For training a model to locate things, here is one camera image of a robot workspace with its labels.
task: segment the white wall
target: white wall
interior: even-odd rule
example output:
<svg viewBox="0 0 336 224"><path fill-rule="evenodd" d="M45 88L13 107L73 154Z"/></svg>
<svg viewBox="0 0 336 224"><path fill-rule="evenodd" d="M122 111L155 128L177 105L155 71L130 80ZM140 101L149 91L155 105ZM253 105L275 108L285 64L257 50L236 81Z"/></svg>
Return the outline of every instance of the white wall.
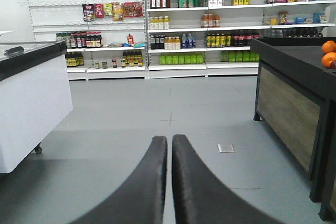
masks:
<svg viewBox="0 0 336 224"><path fill-rule="evenodd" d="M0 36L0 42L34 41L29 8L23 3L27 3L27 0L1 0L3 12L0 30L14 32Z"/></svg>

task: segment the shelf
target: shelf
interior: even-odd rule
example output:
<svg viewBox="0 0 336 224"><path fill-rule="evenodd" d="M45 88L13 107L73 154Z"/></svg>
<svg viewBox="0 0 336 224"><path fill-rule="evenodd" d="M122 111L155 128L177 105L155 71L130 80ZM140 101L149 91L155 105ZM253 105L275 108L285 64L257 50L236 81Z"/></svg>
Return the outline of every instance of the shelf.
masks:
<svg viewBox="0 0 336 224"><path fill-rule="evenodd" d="M297 28L297 27L332 27L336 26L335 23L316 23L316 24L293 24L293 25L276 25L271 26L271 29L277 29L277 28Z"/></svg>
<svg viewBox="0 0 336 224"><path fill-rule="evenodd" d="M208 31L208 28L195 27L195 28L180 28L180 29L169 29L169 30L148 30L149 34L153 33L178 33L178 32L188 32L188 31Z"/></svg>
<svg viewBox="0 0 336 224"><path fill-rule="evenodd" d="M270 7L271 5L262 4L262 5L226 5L226 6L217 6L217 7L209 7L209 10L216 9L236 9L236 8L265 8Z"/></svg>
<svg viewBox="0 0 336 224"><path fill-rule="evenodd" d="M206 51L244 51L251 50L251 47L222 47L222 48L207 48Z"/></svg>
<svg viewBox="0 0 336 224"><path fill-rule="evenodd" d="M208 10L208 7L193 7L193 8L161 8L147 9L147 12L172 12L172 11L191 11L191 10Z"/></svg>
<svg viewBox="0 0 336 224"><path fill-rule="evenodd" d="M149 49L148 53L150 54L160 54L163 52L206 52L207 48L188 48L188 49L174 49L174 50L166 50L166 49Z"/></svg>

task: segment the white shelf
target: white shelf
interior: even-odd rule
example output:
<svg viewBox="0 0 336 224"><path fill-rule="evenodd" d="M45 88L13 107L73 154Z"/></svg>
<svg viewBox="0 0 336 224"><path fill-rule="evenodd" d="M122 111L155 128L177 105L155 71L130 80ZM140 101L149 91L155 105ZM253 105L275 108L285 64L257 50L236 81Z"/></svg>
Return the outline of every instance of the white shelf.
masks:
<svg viewBox="0 0 336 224"><path fill-rule="evenodd" d="M222 47L222 48L207 48L206 51L244 51L251 50L251 47Z"/></svg>
<svg viewBox="0 0 336 224"><path fill-rule="evenodd" d="M288 5L316 5L316 4L324 4L324 5L332 5L335 4L336 0L325 0L325 1L308 1L308 2L293 2L293 3L275 3L272 6L288 6Z"/></svg>
<svg viewBox="0 0 336 224"><path fill-rule="evenodd" d="M225 31L225 30L249 30L249 29L270 29L271 26L222 26L222 27L211 27L208 31Z"/></svg>
<svg viewBox="0 0 336 224"><path fill-rule="evenodd" d="M160 9L147 9L147 12L172 12L172 11L191 11L191 10L208 10L208 7L193 7L193 8L160 8Z"/></svg>
<svg viewBox="0 0 336 224"><path fill-rule="evenodd" d="M277 28L297 28L297 27L332 27L336 26L335 23L316 23L316 24L293 24L293 25L275 25L271 26L271 29Z"/></svg>
<svg viewBox="0 0 336 224"><path fill-rule="evenodd" d="M168 30L148 30L148 33L178 33L188 31L208 31L208 28L194 27L194 28L177 28Z"/></svg>
<svg viewBox="0 0 336 224"><path fill-rule="evenodd" d="M209 7L209 10L216 10L216 9L237 9L237 8L265 8L270 7L271 5L262 4L262 5L226 5L226 6L216 6L216 7Z"/></svg>
<svg viewBox="0 0 336 224"><path fill-rule="evenodd" d="M187 49L174 49L174 50L166 50L166 49L149 49L148 53L150 54L160 54L163 52L206 52L207 48L187 48Z"/></svg>

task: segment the packaged food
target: packaged food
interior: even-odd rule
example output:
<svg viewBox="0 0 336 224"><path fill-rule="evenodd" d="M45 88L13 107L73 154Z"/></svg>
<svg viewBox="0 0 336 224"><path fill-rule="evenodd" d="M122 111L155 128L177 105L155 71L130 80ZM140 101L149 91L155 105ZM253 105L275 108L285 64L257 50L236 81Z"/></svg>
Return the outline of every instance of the packaged food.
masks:
<svg viewBox="0 0 336 224"><path fill-rule="evenodd" d="M83 4L84 21L94 21L95 6L93 4Z"/></svg>
<svg viewBox="0 0 336 224"><path fill-rule="evenodd" d="M94 4L95 18L104 18L104 4Z"/></svg>
<svg viewBox="0 0 336 224"><path fill-rule="evenodd" d="M123 6L119 2L114 2L113 3L113 20L114 21L123 21L124 20Z"/></svg>
<svg viewBox="0 0 336 224"><path fill-rule="evenodd" d="M134 2L134 17L142 17L142 2Z"/></svg>
<svg viewBox="0 0 336 224"><path fill-rule="evenodd" d="M112 17L113 16L113 9L112 9L112 4L104 4L104 16L105 17Z"/></svg>
<svg viewBox="0 0 336 224"><path fill-rule="evenodd" d="M124 3L124 17L131 18L134 16L134 2Z"/></svg>

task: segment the green bottle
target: green bottle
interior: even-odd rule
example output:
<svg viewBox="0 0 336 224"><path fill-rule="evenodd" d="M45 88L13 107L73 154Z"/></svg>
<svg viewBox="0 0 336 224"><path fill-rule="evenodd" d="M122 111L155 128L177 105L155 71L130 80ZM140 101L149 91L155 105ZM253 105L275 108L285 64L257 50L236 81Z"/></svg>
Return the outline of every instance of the green bottle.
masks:
<svg viewBox="0 0 336 224"><path fill-rule="evenodd" d="M242 51L237 51L236 61L237 62L242 62L243 61L243 52Z"/></svg>
<svg viewBox="0 0 336 224"><path fill-rule="evenodd" d="M229 62L236 62L236 52L234 51L229 52Z"/></svg>
<svg viewBox="0 0 336 224"><path fill-rule="evenodd" d="M243 62L248 62L248 61L250 61L250 52L249 51L244 51Z"/></svg>
<svg viewBox="0 0 336 224"><path fill-rule="evenodd" d="M204 7L204 0L198 0L198 6Z"/></svg>
<svg viewBox="0 0 336 224"><path fill-rule="evenodd" d="M199 7L198 0L194 0L194 7Z"/></svg>

